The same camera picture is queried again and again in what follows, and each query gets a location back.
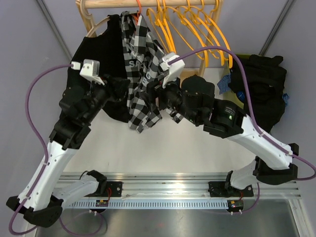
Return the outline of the black white checkered shirt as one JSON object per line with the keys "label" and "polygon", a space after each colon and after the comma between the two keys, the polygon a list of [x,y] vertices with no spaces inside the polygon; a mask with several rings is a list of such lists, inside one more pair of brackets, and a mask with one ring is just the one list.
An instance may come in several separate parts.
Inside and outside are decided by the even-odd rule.
{"label": "black white checkered shirt", "polygon": [[162,120],[158,107],[150,105],[146,96],[147,84],[163,79],[158,66],[165,52],[150,31],[143,16],[135,20],[136,13],[124,11],[120,15],[123,57],[128,87],[128,126],[141,133]]}

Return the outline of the red orange hanger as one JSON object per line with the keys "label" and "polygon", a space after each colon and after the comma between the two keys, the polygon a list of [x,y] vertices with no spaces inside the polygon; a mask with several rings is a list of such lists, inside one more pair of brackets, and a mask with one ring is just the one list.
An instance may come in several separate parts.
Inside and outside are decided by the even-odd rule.
{"label": "red orange hanger", "polygon": [[139,0],[136,0],[136,2],[137,2],[137,4],[138,4],[138,10],[136,11],[136,13],[133,13],[133,14],[132,14],[132,17],[133,17],[133,19],[135,20],[135,22],[138,23],[139,17],[140,17],[141,12],[142,12],[142,5],[141,5],[141,3],[140,3]]}

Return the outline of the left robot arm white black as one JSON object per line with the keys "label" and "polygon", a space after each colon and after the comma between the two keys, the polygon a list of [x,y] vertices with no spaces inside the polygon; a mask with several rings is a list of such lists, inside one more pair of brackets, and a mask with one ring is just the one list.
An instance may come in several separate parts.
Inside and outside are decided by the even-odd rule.
{"label": "left robot arm white black", "polygon": [[128,94],[128,79],[105,75],[102,84],[73,85],[64,92],[59,106],[62,114],[45,145],[44,157],[23,192],[10,197],[6,205],[37,227],[50,227],[63,210],[87,196],[102,196],[107,178],[92,170],[81,179],[58,191],[55,185],[64,168],[90,133],[91,122],[108,102],[121,102]]}

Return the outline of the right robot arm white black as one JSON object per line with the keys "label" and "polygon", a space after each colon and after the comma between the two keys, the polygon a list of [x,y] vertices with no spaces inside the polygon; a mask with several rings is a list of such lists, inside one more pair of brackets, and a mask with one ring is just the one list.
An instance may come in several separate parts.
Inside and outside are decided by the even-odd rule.
{"label": "right robot arm white black", "polygon": [[298,146],[258,132],[251,117],[234,102],[215,98],[213,83],[197,75],[166,86],[155,80],[146,92],[150,104],[158,103],[161,110],[173,109],[210,135],[234,141],[256,155],[249,165],[228,172],[225,181],[211,185],[212,197],[238,197],[257,182],[276,186],[297,179],[298,167],[292,163],[291,154],[298,153]]}

